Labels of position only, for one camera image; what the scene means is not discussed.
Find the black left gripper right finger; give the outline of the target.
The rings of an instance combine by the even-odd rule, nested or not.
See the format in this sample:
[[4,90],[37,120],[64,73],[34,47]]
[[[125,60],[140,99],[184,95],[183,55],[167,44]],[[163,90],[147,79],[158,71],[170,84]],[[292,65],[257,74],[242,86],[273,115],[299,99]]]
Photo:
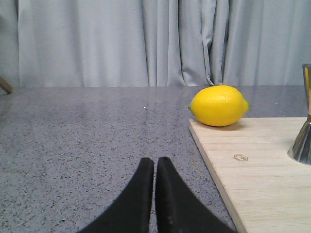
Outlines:
[[155,211],[159,233],[233,233],[191,192],[172,161],[157,163]]

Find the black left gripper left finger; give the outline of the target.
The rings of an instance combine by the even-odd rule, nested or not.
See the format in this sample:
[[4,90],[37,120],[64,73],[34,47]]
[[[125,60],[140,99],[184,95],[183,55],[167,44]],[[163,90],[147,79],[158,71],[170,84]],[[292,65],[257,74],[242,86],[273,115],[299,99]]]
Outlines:
[[154,163],[141,158],[139,165],[116,200],[82,233],[147,233],[152,207]]

